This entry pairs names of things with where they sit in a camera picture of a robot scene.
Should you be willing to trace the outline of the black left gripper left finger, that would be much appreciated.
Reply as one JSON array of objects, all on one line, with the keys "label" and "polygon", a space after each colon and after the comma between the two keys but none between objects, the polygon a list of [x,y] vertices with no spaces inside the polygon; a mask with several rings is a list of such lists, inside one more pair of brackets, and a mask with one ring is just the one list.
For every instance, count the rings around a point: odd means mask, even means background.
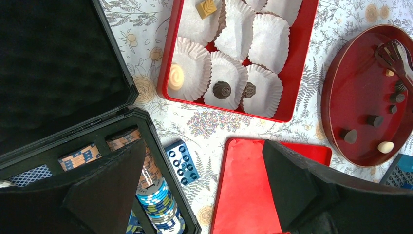
[{"label": "black left gripper left finger", "polygon": [[144,141],[26,187],[0,191],[3,234],[123,234],[145,152]]}]

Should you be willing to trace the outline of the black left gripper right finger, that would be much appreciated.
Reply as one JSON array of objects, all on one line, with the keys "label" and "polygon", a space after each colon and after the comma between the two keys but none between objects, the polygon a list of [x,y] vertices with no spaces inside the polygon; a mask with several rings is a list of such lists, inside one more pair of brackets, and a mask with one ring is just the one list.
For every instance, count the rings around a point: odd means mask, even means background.
[{"label": "black left gripper right finger", "polygon": [[266,140],[263,159],[282,231],[410,234],[411,190],[369,182]]}]

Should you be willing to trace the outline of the silver tweezers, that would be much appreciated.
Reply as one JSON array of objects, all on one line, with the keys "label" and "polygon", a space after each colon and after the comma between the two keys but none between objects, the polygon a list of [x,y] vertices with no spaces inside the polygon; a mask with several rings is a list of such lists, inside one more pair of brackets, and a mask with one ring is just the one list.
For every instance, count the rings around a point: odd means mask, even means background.
[{"label": "silver tweezers", "polygon": [[380,45],[374,52],[378,63],[393,71],[402,80],[404,87],[413,92],[413,63],[410,52],[397,39]]}]

